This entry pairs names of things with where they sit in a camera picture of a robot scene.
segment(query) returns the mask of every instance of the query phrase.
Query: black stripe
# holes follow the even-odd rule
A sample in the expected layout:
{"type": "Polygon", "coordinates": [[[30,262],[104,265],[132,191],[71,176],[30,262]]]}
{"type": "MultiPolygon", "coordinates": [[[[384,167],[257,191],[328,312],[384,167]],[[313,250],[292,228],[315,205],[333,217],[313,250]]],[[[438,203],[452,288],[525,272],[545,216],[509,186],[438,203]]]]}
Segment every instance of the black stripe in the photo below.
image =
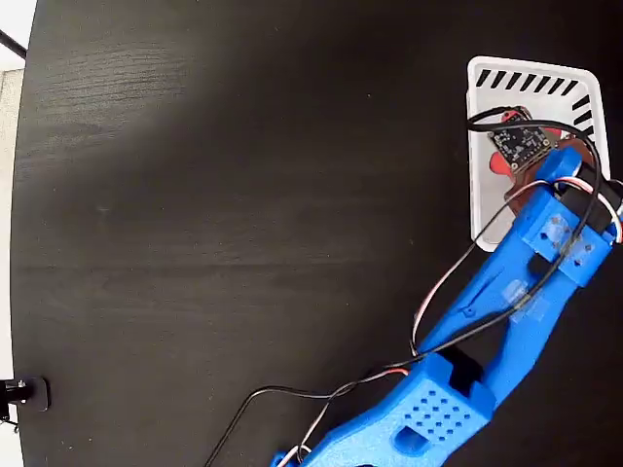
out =
{"type": "Polygon", "coordinates": [[[530,73],[530,75],[528,75],[528,78],[526,78],[526,81],[522,84],[522,87],[519,90],[520,91],[526,90],[528,86],[532,84],[532,81],[534,81],[534,78],[536,78],[536,75],[533,75],[532,73],[530,73]]]}
{"type": "Polygon", "coordinates": [[[487,77],[490,75],[491,70],[483,70],[480,76],[478,77],[478,82],[476,83],[476,88],[480,88],[485,84],[487,77]]]}
{"type": "Polygon", "coordinates": [[[491,89],[494,90],[495,88],[497,88],[497,85],[499,85],[499,82],[502,81],[502,78],[504,78],[504,76],[506,76],[506,72],[505,71],[498,71],[497,74],[495,75],[495,79],[491,84],[491,89]]]}
{"type": "Polygon", "coordinates": [[[548,94],[553,94],[554,92],[556,92],[556,90],[561,86],[562,83],[564,83],[565,80],[563,78],[557,78],[556,79],[556,83],[554,83],[554,86],[552,86],[552,89],[550,89],[549,91],[547,91],[548,94]]]}
{"type": "Polygon", "coordinates": [[[517,83],[517,80],[519,80],[521,78],[521,76],[522,76],[522,74],[520,72],[518,72],[518,71],[513,73],[513,76],[511,76],[510,81],[506,85],[506,88],[508,90],[511,90],[513,88],[513,86],[515,86],[515,83],[517,83]]]}
{"type": "Polygon", "coordinates": [[[536,85],[536,89],[534,89],[534,92],[541,92],[541,90],[543,88],[545,88],[545,85],[547,84],[547,82],[551,80],[551,78],[549,76],[544,76],[540,83],[538,85],[536,85]]]}
{"type": "Polygon", "coordinates": [[[588,104],[589,101],[590,97],[588,96],[588,94],[586,94],[584,97],[582,97],[580,100],[573,104],[573,110],[577,110],[580,107],[583,107],[584,105],[588,104]]]}
{"type": "Polygon", "coordinates": [[[571,81],[571,82],[568,84],[567,88],[563,91],[563,95],[567,95],[567,94],[569,94],[569,93],[570,93],[570,91],[571,91],[573,88],[575,88],[575,85],[577,85],[577,81],[575,81],[575,80],[571,81]]]}
{"type": "Polygon", "coordinates": [[[592,118],[593,118],[593,112],[591,112],[591,111],[589,110],[589,111],[587,111],[587,112],[584,112],[584,113],[583,113],[582,115],[580,115],[577,119],[575,119],[575,120],[573,121],[573,124],[574,124],[575,126],[578,126],[578,125],[580,125],[581,123],[586,122],[587,120],[592,119],[592,118]]]}
{"type": "Polygon", "coordinates": [[[7,48],[14,54],[17,54],[22,58],[26,58],[27,50],[13,37],[8,36],[4,32],[2,32],[2,29],[0,29],[0,44],[7,46],[7,48]]]}

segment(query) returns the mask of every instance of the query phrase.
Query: white container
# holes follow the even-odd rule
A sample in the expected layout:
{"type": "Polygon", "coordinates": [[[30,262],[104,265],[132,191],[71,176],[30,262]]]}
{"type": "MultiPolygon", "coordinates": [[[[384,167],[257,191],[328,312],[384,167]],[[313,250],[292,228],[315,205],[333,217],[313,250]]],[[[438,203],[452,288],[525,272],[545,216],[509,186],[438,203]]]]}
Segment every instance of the white container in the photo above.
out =
{"type": "MultiPolygon", "coordinates": [[[[603,173],[610,178],[602,92],[595,75],[586,70],[533,61],[476,56],[467,65],[467,115],[498,106],[524,106],[534,119],[556,120],[591,132],[603,173]]],[[[486,120],[499,122],[500,116],[486,120]]],[[[511,181],[494,174],[489,161],[495,147],[486,133],[469,131],[471,237],[474,238],[504,204],[511,181]]],[[[505,209],[478,240],[494,251],[515,216],[505,209]]]]}

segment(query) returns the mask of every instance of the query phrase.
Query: circuit board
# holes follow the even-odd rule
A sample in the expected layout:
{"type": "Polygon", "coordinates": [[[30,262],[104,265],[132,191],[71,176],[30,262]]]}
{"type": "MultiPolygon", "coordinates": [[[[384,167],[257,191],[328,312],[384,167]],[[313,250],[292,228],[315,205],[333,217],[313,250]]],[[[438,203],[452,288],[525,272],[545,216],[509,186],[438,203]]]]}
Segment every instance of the circuit board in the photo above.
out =
{"type": "MultiPolygon", "coordinates": [[[[529,120],[527,115],[514,112],[507,122],[529,120]]],[[[518,173],[538,162],[550,151],[552,143],[540,128],[509,128],[489,133],[489,138],[508,163],[518,173]]]]}

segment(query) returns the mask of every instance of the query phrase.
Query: white wall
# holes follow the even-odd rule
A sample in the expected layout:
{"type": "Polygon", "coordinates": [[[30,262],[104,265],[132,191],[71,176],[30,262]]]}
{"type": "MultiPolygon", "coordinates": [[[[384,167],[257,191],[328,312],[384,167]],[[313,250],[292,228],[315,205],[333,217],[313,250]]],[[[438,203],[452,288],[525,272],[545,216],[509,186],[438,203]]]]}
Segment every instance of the white wall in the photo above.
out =
{"type": "MultiPolygon", "coordinates": [[[[0,0],[0,29],[28,48],[37,0],[0,0]]],[[[0,46],[0,71],[23,68],[23,60],[0,46]]]]}
{"type": "MultiPolygon", "coordinates": [[[[9,257],[13,161],[22,79],[23,70],[0,71],[0,379],[13,378],[9,257]]],[[[18,420],[13,406],[11,419],[18,420]]],[[[22,467],[22,465],[19,435],[13,432],[11,425],[0,425],[0,466],[22,467]]]]}

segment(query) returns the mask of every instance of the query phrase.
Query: wood grain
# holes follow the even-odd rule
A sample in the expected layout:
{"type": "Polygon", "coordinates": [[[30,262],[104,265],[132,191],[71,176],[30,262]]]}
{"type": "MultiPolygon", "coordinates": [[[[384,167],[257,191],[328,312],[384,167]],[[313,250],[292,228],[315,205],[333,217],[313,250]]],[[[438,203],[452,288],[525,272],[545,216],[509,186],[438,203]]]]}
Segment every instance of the wood grain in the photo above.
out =
{"type": "MultiPolygon", "coordinates": [[[[478,3],[39,2],[12,310],[16,368],[44,374],[54,405],[20,416],[27,466],[200,466],[253,387],[328,389],[404,357],[416,303],[468,244],[476,54],[596,72],[621,173],[620,7],[586,24],[554,1],[478,3]]],[[[617,261],[448,465],[618,459],[617,261]]],[[[385,391],[344,401],[320,431],[385,391]]],[[[317,410],[267,398],[218,465],[266,466],[317,410]]]]}

